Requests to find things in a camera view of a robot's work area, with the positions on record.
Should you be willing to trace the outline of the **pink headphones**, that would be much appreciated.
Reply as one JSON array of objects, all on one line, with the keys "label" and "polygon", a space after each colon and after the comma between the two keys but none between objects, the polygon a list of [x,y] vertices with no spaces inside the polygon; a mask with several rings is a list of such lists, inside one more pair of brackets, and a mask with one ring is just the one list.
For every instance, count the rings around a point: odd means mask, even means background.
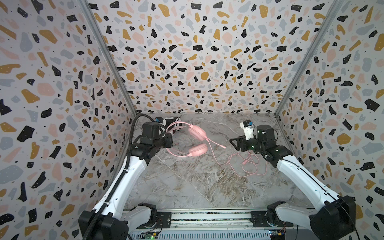
[{"label": "pink headphones", "polygon": [[219,146],[222,149],[226,149],[226,146],[211,140],[206,131],[201,127],[193,124],[189,124],[183,121],[176,121],[166,128],[166,133],[170,133],[172,136],[177,130],[182,130],[192,140],[192,143],[199,143],[198,145],[191,146],[186,152],[172,150],[172,147],[167,148],[167,152],[177,158],[194,158],[200,157],[211,150],[213,152],[213,146]]}]

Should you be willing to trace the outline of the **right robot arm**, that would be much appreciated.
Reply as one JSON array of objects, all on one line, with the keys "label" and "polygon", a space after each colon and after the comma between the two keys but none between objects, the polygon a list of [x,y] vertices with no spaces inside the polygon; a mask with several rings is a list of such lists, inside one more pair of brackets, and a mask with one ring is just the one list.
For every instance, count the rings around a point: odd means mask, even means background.
[{"label": "right robot arm", "polygon": [[356,203],[342,197],[311,174],[285,146],[277,143],[269,125],[255,126],[250,120],[240,123],[244,135],[231,139],[237,151],[253,151],[286,175],[308,198],[312,209],[292,206],[284,201],[268,205],[267,223],[277,227],[283,222],[311,230],[320,240],[339,240],[356,232]]}]

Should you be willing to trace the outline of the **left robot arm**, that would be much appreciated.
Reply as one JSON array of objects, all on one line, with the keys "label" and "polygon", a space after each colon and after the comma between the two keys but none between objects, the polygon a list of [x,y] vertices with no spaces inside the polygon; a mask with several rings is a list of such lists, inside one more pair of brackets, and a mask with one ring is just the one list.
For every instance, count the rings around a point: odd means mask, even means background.
[{"label": "left robot arm", "polygon": [[139,227],[157,226],[157,207],[140,203],[123,217],[125,204],[139,177],[159,150],[172,145],[172,136],[157,122],[143,124],[139,142],[132,143],[116,179],[91,211],[83,211],[79,227],[84,240],[126,240]]}]

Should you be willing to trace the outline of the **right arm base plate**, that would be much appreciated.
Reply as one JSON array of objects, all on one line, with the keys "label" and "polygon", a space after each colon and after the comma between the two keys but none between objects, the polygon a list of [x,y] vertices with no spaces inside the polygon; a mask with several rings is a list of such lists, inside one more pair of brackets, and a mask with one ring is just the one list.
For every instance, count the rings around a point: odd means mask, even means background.
[{"label": "right arm base plate", "polygon": [[276,214],[271,211],[251,211],[250,214],[250,221],[254,228],[283,228],[294,226],[292,223],[279,220]]}]

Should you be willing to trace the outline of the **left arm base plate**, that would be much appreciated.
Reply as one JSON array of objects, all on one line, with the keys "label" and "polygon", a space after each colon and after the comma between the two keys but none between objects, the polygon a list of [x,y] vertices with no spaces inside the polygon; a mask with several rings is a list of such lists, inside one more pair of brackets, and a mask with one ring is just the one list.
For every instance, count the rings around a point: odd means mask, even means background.
[{"label": "left arm base plate", "polygon": [[157,212],[153,220],[139,226],[138,229],[145,229],[147,231],[154,229],[169,229],[171,227],[171,220],[171,212]]}]

